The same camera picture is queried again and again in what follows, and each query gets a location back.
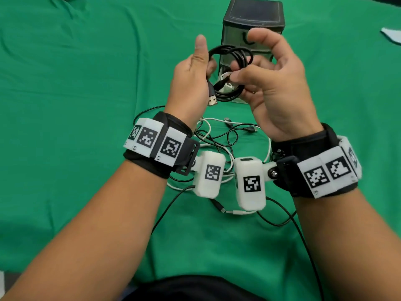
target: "green fabric backdrop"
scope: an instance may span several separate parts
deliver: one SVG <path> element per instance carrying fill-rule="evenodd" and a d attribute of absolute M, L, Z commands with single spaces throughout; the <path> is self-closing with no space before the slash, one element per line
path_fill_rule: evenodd
<path fill-rule="evenodd" d="M 401 234 L 401 46 L 379 33 L 401 29 L 401 8 L 281 1 L 284 35 L 306 66 L 320 119 L 349 137 L 364 167 L 363 192 Z M 203 33 L 210 48 L 220 43 L 228 3 L 0 0 L 0 270 L 22 271 L 113 173 L 134 114 L 165 103 L 173 68 L 192 53 L 195 36 Z M 253 122 L 236 103 L 206 116 Z M 262 133 L 244 135 L 235 155 L 264 158 L 267 147 Z M 266 187 L 293 211 L 287 193 Z M 161 211 L 176 193 L 167 189 Z M 237 208 L 234 182 L 218 200 Z M 286 217 L 269 203 L 262 213 Z M 222 276 L 272 301 L 319 299 L 292 224 L 223 215 L 191 192 L 160 223 L 136 279 L 189 273 Z"/>

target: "person's right hand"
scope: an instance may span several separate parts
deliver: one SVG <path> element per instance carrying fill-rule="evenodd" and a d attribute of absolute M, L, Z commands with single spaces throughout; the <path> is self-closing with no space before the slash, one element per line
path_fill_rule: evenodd
<path fill-rule="evenodd" d="M 248 40 L 269 47 L 277 59 L 275 65 L 257 55 L 241 70 L 236 61 L 231 64 L 230 80 L 245 85 L 240 98 L 250 105 L 260 128 L 276 142 L 323 131 L 303 64 L 284 37 L 265 28 L 253 28 Z"/>

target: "person's right arm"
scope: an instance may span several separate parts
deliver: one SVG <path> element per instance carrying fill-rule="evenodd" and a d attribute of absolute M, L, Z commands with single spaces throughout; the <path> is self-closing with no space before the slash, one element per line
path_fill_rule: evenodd
<path fill-rule="evenodd" d="M 261 129 L 277 142 L 322 131 L 303 64 L 283 36 L 257 28 L 248 40 L 270 47 L 277 59 L 231 66 L 230 79 L 245 85 L 241 97 Z M 401 300 L 401 239 L 358 188 L 294 203 L 312 256 L 341 300 Z"/>

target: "black wristband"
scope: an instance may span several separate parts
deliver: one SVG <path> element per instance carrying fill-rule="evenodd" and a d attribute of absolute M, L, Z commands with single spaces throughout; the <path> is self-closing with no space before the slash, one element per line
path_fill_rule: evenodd
<path fill-rule="evenodd" d="M 339 144 L 333 129 L 324 123 L 322 126 L 324 131 L 309 136 L 284 142 L 272 141 L 272 160 L 277 162 L 280 173 L 280 178 L 273 182 L 279 188 L 289 191 L 292 197 L 313 198 L 313 194 L 296 164 Z M 347 193 L 356 187 L 358 187 L 358 182 L 323 197 Z"/>
<path fill-rule="evenodd" d="M 172 127 L 180 132 L 183 132 L 187 135 L 187 137 L 192 137 L 193 133 L 191 128 L 189 128 L 183 121 L 171 114 L 158 112 L 153 117 L 153 120 L 162 122 L 164 124 L 164 131 L 167 131 L 168 127 Z M 156 143 L 159 143 L 160 145 L 162 141 L 163 139 L 160 138 L 156 141 Z M 158 162 L 154 159 L 154 157 L 146 157 L 129 149 L 124 152 L 123 156 L 128 161 L 131 161 L 134 164 L 137 164 L 145 170 L 164 179 L 167 179 L 170 176 L 170 173 L 174 171 L 174 167 Z"/>

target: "hand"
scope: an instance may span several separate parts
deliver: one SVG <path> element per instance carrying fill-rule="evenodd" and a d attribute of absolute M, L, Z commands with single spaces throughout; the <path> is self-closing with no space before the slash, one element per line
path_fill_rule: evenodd
<path fill-rule="evenodd" d="M 280 142 L 323 131 L 316 114 L 305 69 L 282 35 L 264 28 L 253 28 L 248 40 L 269 47 L 277 64 L 263 56 L 238 70 L 231 64 L 230 80 L 245 85 L 241 99 L 247 102 L 260 128 L 273 141 Z"/>
<path fill-rule="evenodd" d="M 216 60 L 209 61 L 206 38 L 198 35 L 193 55 L 175 67 L 164 112 L 182 120 L 194 131 L 209 101 L 207 78 L 216 68 Z"/>

